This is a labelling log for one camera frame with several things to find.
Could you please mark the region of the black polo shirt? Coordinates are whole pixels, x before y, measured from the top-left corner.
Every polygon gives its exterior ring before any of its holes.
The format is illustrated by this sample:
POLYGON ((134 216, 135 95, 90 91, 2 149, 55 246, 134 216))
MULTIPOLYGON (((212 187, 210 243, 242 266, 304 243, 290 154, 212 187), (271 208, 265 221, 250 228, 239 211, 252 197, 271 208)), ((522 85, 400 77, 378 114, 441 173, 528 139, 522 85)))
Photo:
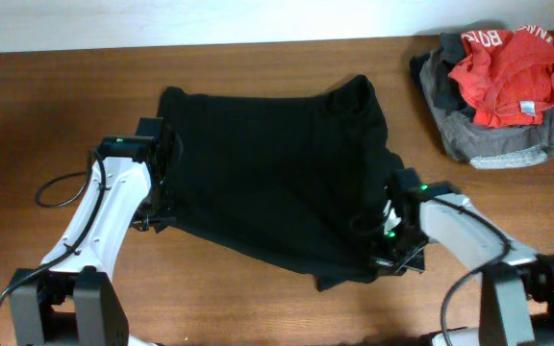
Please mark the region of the black polo shirt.
POLYGON ((385 185, 403 162, 366 76, 302 98, 171 86, 158 115, 177 136, 166 226, 311 275, 321 291, 385 275, 385 185))

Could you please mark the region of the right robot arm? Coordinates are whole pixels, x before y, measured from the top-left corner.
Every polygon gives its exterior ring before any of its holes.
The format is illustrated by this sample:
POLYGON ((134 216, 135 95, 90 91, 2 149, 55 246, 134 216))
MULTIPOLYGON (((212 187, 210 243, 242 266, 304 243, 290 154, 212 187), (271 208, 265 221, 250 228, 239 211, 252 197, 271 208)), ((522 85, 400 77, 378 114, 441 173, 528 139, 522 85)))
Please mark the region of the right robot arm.
POLYGON ((466 273, 446 292, 441 329, 427 345, 554 345, 554 255, 543 255, 499 229, 457 187, 424 184, 412 168, 394 171, 385 187, 384 255, 372 260, 383 275, 423 271, 423 249, 438 243, 466 273), (449 329, 452 296, 476 278, 480 319, 474 328, 449 329))

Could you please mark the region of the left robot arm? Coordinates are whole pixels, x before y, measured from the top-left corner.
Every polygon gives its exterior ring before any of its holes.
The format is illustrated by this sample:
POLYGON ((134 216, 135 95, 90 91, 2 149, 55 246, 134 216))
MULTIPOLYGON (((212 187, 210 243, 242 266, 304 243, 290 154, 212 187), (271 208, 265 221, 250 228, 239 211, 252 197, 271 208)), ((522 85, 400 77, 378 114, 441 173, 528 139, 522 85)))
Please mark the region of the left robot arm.
POLYGON ((19 345, 140 345, 113 288, 129 229, 159 231, 173 211, 167 166, 182 145, 161 118, 107 136, 88 156, 79 206, 35 269, 19 268, 0 296, 19 345))

